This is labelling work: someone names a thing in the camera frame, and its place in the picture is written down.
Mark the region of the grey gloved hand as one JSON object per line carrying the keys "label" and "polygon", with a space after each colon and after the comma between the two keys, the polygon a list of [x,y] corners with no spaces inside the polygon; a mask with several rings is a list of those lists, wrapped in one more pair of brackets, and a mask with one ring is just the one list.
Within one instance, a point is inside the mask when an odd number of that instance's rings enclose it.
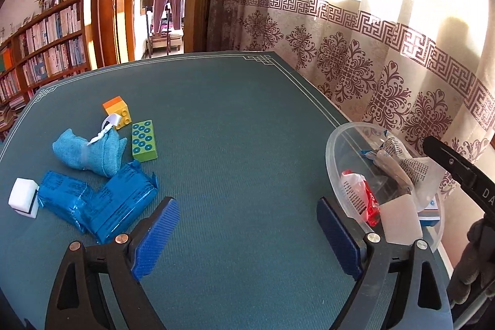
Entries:
{"label": "grey gloved hand", "polygon": [[480,281],[488,297],[494,295],[494,226],[486,218],[479,219],[469,229],[467,238],[468,244],[447,286],[451,306],[467,301],[475,281]]}

